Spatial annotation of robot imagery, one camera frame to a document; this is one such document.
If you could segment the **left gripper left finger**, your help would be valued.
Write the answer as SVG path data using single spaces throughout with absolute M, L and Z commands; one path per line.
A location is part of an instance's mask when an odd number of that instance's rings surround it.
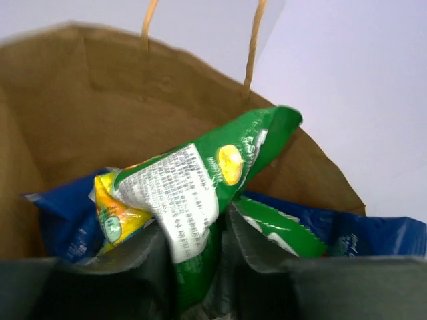
M 170 319 L 173 281 L 158 223 L 85 265 L 1 263 L 2 319 Z

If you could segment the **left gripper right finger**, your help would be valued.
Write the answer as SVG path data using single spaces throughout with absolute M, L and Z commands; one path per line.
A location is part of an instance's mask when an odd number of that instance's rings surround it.
M 234 319 L 425 319 L 426 261 L 418 257 L 298 258 L 225 213 L 220 268 L 205 300 Z

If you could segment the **dark blue snack bag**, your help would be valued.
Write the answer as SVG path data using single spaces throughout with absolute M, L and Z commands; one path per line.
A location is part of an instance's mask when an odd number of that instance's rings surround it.
M 426 224 L 409 217 L 365 217 L 317 209 L 246 191 L 254 201 L 295 217 L 328 246 L 328 256 L 426 258 Z

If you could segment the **green snack bag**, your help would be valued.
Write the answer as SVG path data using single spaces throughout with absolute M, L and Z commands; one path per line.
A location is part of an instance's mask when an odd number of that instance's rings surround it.
M 97 175 L 89 198 L 107 248 L 157 221 L 168 239 L 177 310 L 206 296 L 220 258 L 218 217 L 230 203 L 244 221 L 296 257 L 320 257 L 326 245 L 290 216 L 242 197 L 302 122 L 286 106 L 248 111 L 205 135 L 143 163 Z

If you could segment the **brown paper bag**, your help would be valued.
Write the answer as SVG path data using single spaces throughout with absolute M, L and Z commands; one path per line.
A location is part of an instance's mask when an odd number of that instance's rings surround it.
M 167 153 L 255 109 L 250 89 L 265 2 L 258 3 L 243 83 L 191 53 L 141 35 L 66 25 L 1 46 L 1 260 L 45 257 L 38 193 L 106 167 Z M 300 126 L 246 190 L 363 215 L 362 200 Z

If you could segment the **blue white snack bag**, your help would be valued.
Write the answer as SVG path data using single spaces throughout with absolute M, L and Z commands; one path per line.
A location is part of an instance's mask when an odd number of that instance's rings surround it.
M 96 256 L 105 244 L 97 219 L 94 179 L 106 167 L 64 185 L 22 197 L 39 209 L 39 228 L 48 255 L 70 263 Z

